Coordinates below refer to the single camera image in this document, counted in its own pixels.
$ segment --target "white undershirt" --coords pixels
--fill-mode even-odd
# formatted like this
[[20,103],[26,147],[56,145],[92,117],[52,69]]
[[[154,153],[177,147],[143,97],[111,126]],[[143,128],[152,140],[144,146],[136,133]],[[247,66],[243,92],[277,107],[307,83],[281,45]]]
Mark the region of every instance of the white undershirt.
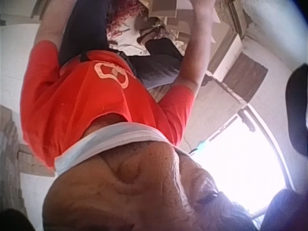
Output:
[[[67,149],[61,156],[55,158],[54,165],[57,175],[63,174],[101,152],[141,141],[170,143],[159,130],[144,124],[123,122],[110,125],[91,133]],[[177,153],[188,155],[176,146],[174,148]]]

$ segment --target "elderly man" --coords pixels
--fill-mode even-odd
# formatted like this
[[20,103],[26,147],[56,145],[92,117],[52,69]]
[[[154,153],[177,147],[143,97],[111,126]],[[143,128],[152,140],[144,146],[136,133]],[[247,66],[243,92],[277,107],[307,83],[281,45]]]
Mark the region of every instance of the elderly man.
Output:
[[[109,49],[110,0],[51,1],[21,98],[24,139],[58,174],[43,205],[45,230],[256,230],[177,148],[210,57],[215,0],[191,2],[182,58],[153,31],[139,39],[150,56]],[[171,80],[156,103],[146,88]]]

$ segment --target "window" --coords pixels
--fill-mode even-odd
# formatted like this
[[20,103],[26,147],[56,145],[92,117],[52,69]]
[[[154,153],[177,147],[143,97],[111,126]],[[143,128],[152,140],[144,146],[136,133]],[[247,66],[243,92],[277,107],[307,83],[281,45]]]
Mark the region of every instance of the window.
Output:
[[257,218],[277,192],[292,184],[272,144],[247,107],[199,145],[192,158],[212,174],[220,191]]

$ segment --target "red shirt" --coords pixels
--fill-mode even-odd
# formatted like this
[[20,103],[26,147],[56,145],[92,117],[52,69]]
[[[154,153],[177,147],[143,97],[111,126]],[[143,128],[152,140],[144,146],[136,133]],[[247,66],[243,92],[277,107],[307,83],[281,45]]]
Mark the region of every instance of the red shirt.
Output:
[[93,120],[109,113],[180,143],[194,101],[189,88],[173,86],[157,103],[117,54],[87,55],[91,61],[75,58],[60,69],[52,42],[32,49],[20,106],[24,140],[37,157],[54,167],[54,159],[78,142]]

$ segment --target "red object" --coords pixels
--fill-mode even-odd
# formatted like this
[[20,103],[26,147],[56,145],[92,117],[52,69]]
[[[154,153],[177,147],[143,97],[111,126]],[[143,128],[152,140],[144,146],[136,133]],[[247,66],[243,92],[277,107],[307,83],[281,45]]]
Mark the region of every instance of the red object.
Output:
[[157,128],[179,144],[194,101],[189,88],[173,86],[156,103],[117,54],[90,51],[88,57],[91,62],[75,58],[60,70],[52,42],[42,41],[32,49],[21,121],[24,140],[37,157],[54,167],[55,157],[78,142],[94,119],[110,113]]
[[139,0],[117,0],[112,4],[116,9],[110,23],[107,25],[109,39],[114,39],[121,35],[120,28],[128,18],[143,14],[147,10]]

